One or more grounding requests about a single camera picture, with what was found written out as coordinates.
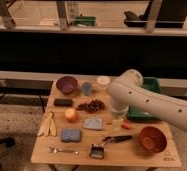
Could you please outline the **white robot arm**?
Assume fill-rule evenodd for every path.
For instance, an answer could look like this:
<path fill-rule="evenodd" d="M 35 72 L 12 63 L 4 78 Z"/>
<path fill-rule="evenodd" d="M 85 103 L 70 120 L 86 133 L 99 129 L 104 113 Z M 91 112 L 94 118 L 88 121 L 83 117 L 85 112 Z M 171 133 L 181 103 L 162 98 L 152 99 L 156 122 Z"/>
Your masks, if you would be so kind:
<path fill-rule="evenodd" d="M 111 109 L 117 113 L 135 107 L 187 132 L 187 101 L 146 90 L 142 84 L 143 76 L 134 69 L 115 78 L 108 86 Z"/>

